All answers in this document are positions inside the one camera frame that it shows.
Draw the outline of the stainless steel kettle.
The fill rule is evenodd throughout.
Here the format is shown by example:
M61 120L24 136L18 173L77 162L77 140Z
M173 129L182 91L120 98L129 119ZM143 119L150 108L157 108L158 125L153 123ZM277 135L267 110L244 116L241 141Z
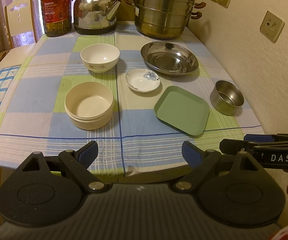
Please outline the stainless steel kettle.
M73 26L81 35L100 35L115 30L120 0L72 0Z

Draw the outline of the small blue flower saucer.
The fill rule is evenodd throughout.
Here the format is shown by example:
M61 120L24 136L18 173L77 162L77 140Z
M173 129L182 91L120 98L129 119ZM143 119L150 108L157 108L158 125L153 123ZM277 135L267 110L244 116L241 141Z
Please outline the small blue flower saucer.
M160 86L160 77L156 72L145 68L135 68L128 71L124 77L127 86L139 93L149 93Z

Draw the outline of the checked tablecloth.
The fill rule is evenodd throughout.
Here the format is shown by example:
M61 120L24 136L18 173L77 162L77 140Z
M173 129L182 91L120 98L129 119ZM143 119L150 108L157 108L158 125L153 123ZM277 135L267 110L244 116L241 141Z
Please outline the checked tablecloth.
M207 48L189 30L175 40L197 57L199 68L184 77L161 77L159 88L141 94L129 89L125 75L145 68L141 47L150 39L132 23L120 23L114 32L83 36L76 32L49 38L43 36L19 66L0 106L0 166L16 168L31 152L56 155L94 140L99 154L90 170L108 178L144 172L166 173L185 164L181 145L191 141L199 148L217 149L222 139L242 139L263 129L249 104L226 116L211 108L202 135L190 137L161 122L154 105L169 86L178 86L208 100L218 80L229 75ZM81 51L93 44L110 44L120 51L111 70L97 74L87 69ZM115 98L113 117L102 128L84 131L72 124L64 99L73 86L96 81L111 89Z

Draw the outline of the white wooden chair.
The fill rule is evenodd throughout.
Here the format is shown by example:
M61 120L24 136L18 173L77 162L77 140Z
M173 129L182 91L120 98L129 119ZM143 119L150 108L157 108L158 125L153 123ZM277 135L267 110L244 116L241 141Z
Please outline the white wooden chair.
M0 53L0 69L22 65L34 47L34 43L38 41L34 19L34 0L14 0L5 6L4 12L11 49ZM33 34L34 43L17 47L14 38L26 33Z

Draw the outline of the green square plastic plate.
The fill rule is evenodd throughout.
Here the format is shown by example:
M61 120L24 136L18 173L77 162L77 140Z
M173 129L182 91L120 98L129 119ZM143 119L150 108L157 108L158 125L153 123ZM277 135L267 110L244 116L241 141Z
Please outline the green square plastic plate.
M158 119L191 136L204 132L209 117L209 104L178 86L169 86L154 106Z

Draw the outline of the white ceramic floral bowl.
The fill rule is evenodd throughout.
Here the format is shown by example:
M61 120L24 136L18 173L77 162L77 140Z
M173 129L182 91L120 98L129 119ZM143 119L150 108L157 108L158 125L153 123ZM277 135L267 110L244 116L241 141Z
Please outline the white ceramic floral bowl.
M93 44L85 47L80 57L84 66L94 73L105 73L114 68L119 61L120 51L110 44Z

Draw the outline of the wall data socket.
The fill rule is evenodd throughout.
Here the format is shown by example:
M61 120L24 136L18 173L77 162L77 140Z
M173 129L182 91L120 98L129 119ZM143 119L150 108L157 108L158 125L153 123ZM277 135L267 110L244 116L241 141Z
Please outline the wall data socket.
M267 11L259 30L272 43L276 43L284 28L284 25L285 22L282 19L277 17L272 12Z

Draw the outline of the stainless steel steamer pot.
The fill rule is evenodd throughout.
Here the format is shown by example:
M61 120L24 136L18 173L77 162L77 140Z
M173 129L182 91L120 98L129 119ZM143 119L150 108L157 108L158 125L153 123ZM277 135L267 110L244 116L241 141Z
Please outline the stainless steel steamer pot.
M179 37L188 20L202 17L200 11L205 2L195 0L124 0L135 8L135 26L141 34L159 39L172 40Z

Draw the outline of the small stainless steel bowl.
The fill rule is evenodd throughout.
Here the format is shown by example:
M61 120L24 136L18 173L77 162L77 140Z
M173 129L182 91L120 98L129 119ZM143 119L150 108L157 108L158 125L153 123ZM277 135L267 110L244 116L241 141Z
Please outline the small stainless steel bowl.
M211 91L210 102L219 113L232 116L243 106L244 97L233 83L219 80Z

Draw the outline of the cream plastic round bowl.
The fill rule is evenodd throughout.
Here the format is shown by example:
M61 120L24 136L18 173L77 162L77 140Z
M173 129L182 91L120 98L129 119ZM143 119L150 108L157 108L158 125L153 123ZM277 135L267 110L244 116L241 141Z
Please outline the cream plastic round bowl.
M83 130L106 125L113 116L115 99L112 91L99 82L83 82L66 94L64 109L72 123Z

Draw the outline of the large stainless steel plate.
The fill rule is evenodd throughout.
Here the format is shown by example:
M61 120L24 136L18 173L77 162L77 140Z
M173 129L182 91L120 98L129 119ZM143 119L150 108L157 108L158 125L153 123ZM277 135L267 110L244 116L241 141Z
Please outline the large stainless steel plate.
M199 68L196 56L175 43L149 42L142 46L140 53L147 66L162 75L181 77Z

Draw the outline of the cooking oil bottle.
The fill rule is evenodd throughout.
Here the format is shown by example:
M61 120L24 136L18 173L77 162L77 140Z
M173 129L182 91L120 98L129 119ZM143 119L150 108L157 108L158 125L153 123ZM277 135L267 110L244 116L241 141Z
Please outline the cooking oil bottle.
M72 0L41 0L45 35L62 36L72 29Z

